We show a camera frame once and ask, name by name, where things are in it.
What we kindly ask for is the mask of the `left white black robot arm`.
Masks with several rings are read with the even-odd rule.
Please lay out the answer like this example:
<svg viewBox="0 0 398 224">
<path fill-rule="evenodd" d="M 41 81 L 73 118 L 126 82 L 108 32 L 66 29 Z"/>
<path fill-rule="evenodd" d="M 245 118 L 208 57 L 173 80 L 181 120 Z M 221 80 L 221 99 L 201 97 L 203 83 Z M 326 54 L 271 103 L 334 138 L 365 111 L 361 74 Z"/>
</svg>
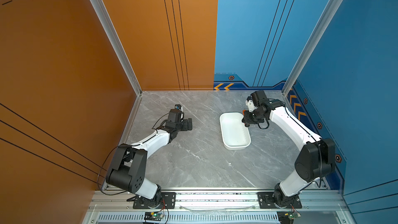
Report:
<svg viewBox="0 0 398 224">
<path fill-rule="evenodd" d="M 135 194 L 151 207 L 158 206 L 162 200 L 161 186 L 145 177 L 147 159 L 171 143 L 179 132 L 192 129 L 192 119 L 186 119 L 182 106 L 176 104 L 153 134 L 137 143 L 121 144 L 115 149 L 105 177 L 106 183 Z"/>
</svg>

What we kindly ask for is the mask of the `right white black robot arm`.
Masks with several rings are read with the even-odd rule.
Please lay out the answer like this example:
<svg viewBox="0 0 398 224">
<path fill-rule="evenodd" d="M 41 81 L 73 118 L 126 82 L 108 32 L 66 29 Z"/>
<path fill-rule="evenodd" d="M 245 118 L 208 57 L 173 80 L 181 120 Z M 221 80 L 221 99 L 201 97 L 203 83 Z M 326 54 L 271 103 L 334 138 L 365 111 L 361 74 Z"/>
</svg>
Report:
<svg viewBox="0 0 398 224">
<path fill-rule="evenodd" d="M 292 139 L 300 151 L 294 163 L 294 171 L 275 186 L 272 196 L 279 208 L 290 207 L 300 192 L 316 179 L 335 172 L 335 142 L 324 139 L 302 124 L 286 108 L 283 101 L 270 99 L 265 92 L 255 91 L 247 99 L 247 111 L 243 111 L 242 123 L 260 126 L 270 122 L 278 125 Z"/>
</svg>

